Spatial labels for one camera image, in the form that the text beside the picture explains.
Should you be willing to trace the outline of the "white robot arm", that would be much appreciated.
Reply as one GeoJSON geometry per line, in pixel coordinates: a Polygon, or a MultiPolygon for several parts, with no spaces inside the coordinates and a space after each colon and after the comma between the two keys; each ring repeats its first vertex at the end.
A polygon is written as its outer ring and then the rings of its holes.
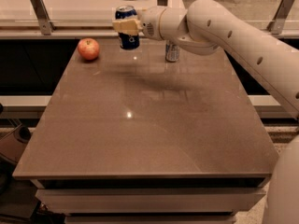
{"type": "MultiPolygon", "coordinates": [[[[293,117],[299,119],[299,50],[240,20],[214,0],[188,8],[150,7],[116,19],[126,35],[170,40],[198,55],[227,51],[293,117]]],[[[281,152],[267,192],[263,224],[299,224],[299,136],[281,152]]]]}

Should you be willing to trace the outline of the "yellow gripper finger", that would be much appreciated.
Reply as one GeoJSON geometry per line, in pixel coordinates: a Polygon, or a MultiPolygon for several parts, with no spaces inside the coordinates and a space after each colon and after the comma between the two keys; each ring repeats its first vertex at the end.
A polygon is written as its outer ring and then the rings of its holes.
{"type": "Polygon", "coordinates": [[[141,22],[138,19],[114,20],[112,26],[116,32],[126,35],[139,35],[143,30],[141,22]]]}

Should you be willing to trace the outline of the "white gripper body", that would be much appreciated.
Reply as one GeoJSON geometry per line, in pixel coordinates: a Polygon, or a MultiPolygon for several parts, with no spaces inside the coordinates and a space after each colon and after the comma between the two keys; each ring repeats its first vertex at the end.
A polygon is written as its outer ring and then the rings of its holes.
{"type": "Polygon", "coordinates": [[[146,38],[162,40],[162,36],[160,35],[160,19],[164,11],[165,7],[156,6],[137,12],[142,32],[146,38]]]}

